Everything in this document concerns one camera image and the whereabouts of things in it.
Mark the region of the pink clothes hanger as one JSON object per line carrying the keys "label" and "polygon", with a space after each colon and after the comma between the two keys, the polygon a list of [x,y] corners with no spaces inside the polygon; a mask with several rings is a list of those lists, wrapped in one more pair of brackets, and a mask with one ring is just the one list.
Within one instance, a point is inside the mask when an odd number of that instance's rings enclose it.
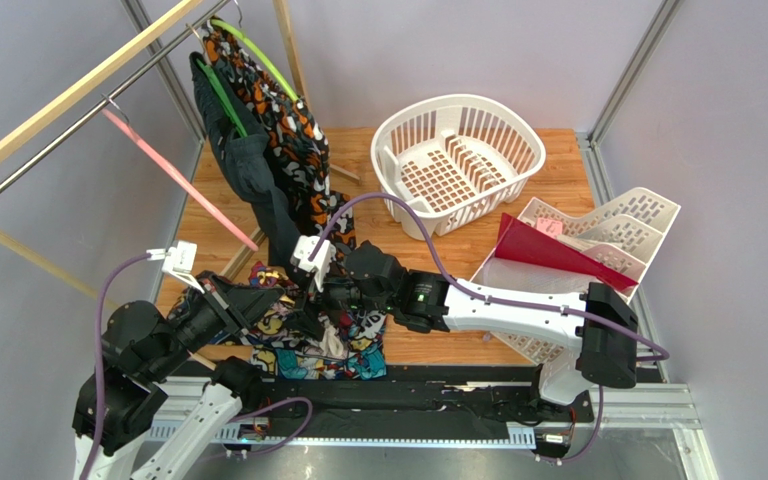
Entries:
{"label": "pink clothes hanger", "polygon": [[241,241],[244,246],[254,252],[259,250],[256,242],[245,234],[233,221],[231,221],[217,206],[210,202],[183,174],[153,146],[144,140],[130,124],[129,117],[119,107],[118,103],[110,95],[104,95],[116,113],[104,107],[102,114],[114,126],[116,126],[136,147],[138,147],[154,164],[156,164],[174,183],[176,183],[191,199],[199,204],[213,219],[222,225],[230,234]]}

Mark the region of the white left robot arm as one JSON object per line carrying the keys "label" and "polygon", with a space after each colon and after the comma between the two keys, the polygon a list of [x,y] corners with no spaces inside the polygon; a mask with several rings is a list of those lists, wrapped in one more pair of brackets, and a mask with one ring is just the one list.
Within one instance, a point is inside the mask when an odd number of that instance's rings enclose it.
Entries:
{"label": "white left robot arm", "polygon": [[136,456],[169,397],[162,383],[216,336],[254,326],[284,295],[280,286],[237,285],[207,274],[177,319],[148,301],[118,308],[100,338],[100,369],[77,397],[75,478],[184,478],[225,424],[262,405],[263,373],[237,357],[218,362],[181,425],[137,467]]}

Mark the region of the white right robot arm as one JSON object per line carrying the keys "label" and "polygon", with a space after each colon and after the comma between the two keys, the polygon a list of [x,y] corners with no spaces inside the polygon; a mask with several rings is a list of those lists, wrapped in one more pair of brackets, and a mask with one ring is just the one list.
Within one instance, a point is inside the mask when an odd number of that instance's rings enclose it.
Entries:
{"label": "white right robot arm", "polygon": [[408,270],[370,242],[330,275],[333,246],[304,236],[290,258],[310,281],[308,298],[339,315],[379,311],[418,332],[486,331],[530,337],[561,348],[540,363],[533,381],[541,401],[567,406],[594,385],[637,384],[638,319],[610,286],[592,282],[582,292],[538,294],[449,281],[440,273]]}

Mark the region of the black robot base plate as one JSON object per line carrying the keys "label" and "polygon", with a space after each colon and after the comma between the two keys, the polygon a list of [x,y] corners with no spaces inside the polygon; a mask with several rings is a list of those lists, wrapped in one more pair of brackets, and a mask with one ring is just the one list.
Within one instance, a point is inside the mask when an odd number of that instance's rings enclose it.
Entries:
{"label": "black robot base plate", "polygon": [[297,427],[315,436],[501,438],[507,425],[565,432],[595,419],[587,392],[563,407],[539,407],[528,366],[392,365],[373,380],[266,378],[260,407],[291,399],[267,414],[268,433]]}

